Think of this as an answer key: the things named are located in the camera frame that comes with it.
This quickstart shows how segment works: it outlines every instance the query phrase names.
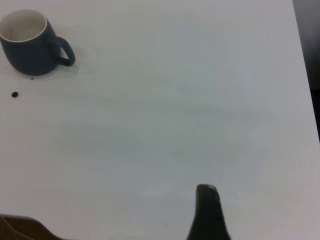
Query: black object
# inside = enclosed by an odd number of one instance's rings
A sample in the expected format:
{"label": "black object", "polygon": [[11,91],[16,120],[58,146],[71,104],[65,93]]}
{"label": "black object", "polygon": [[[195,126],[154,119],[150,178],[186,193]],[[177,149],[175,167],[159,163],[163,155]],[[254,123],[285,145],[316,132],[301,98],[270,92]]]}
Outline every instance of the black object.
{"label": "black object", "polygon": [[[46,74],[58,64],[71,66],[76,60],[68,42],[56,36],[48,19],[35,10],[18,10],[4,17],[0,41],[11,65],[23,74]],[[68,59],[61,57],[61,48]]]}
{"label": "black object", "polygon": [[18,93],[16,92],[16,91],[14,91],[12,94],[11,94],[11,97],[13,97],[13,98],[16,98],[16,97],[18,97]]}
{"label": "black object", "polygon": [[231,240],[213,185],[200,184],[196,188],[195,216],[187,240]]}
{"label": "black object", "polygon": [[63,240],[33,218],[0,214],[1,240]]}

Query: table surface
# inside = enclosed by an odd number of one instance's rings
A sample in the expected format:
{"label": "table surface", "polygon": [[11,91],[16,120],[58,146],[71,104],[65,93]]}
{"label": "table surface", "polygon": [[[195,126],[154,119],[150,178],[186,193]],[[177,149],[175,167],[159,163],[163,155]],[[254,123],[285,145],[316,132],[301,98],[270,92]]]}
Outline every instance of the table surface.
{"label": "table surface", "polygon": [[205,183],[233,239],[319,239],[320,145],[291,0],[1,6],[43,12],[76,63],[31,80],[0,52],[0,213],[66,239],[183,240]]}

